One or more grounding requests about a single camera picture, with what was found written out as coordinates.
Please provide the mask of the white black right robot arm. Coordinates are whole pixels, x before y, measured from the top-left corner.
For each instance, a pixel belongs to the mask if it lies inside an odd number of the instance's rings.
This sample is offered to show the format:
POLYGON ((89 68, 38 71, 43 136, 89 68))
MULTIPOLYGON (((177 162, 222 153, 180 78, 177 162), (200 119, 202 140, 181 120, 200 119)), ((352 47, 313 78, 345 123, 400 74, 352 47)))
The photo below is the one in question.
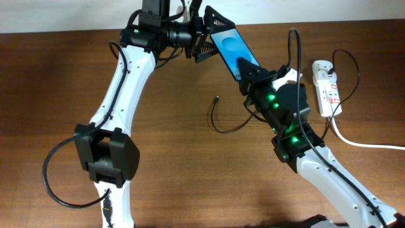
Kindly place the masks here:
POLYGON ((311 128, 305 85, 297 79, 275 87, 274 81, 286 77, 286 66, 268 71, 244 58, 237 64, 244 104, 254 105, 275 132, 271 142, 281 162, 314 185, 349 227, 404 227, 404 215, 354 178, 311 128))

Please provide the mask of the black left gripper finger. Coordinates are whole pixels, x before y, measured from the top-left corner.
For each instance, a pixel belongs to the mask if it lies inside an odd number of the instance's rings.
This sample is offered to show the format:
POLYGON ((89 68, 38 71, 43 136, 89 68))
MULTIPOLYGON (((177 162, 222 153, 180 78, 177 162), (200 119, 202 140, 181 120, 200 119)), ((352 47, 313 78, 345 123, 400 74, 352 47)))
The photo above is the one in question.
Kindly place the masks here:
POLYGON ((192 56, 196 63, 200 63, 218 53, 219 50, 213 43, 204 41, 201 46, 195 48, 192 56))
POLYGON ((206 6, 203 19, 207 34, 215 34, 235 28, 233 21, 219 14, 211 6, 206 6))

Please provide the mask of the blue Galaxy smartphone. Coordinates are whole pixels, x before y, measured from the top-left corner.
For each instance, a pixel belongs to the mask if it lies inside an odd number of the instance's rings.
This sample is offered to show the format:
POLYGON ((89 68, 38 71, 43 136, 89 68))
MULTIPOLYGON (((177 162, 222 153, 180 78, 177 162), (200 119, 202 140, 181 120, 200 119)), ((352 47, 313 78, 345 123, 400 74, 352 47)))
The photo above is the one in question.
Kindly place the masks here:
POLYGON ((210 38, 213 41, 213 44, 217 47, 220 56, 235 81, 241 81, 237 64, 239 58, 244 58, 245 60, 259 66, 257 59, 236 28, 211 34, 210 38))

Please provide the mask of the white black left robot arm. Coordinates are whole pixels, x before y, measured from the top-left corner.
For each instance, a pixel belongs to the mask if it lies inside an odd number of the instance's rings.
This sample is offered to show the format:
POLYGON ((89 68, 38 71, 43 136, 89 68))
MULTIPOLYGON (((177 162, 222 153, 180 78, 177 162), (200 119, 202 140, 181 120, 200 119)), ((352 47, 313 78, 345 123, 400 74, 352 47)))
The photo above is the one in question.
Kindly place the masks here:
POLYGON ((135 109, 147 79, 167 48, 182 48, 187 58, 204 61, 218 53, 208 35, 235 28, 234 22, 212 7, 199 16, 200 1, 190 4, 191 18, 178 22, 167 0, 143 0, 120 33, 115 74, 88 125, 78 124, 75 147, 82 168, 89 173, 100 200, 103 227, 134 227, 130 212, 130 181, 139 166, 140 152, 131 140, 135 109))

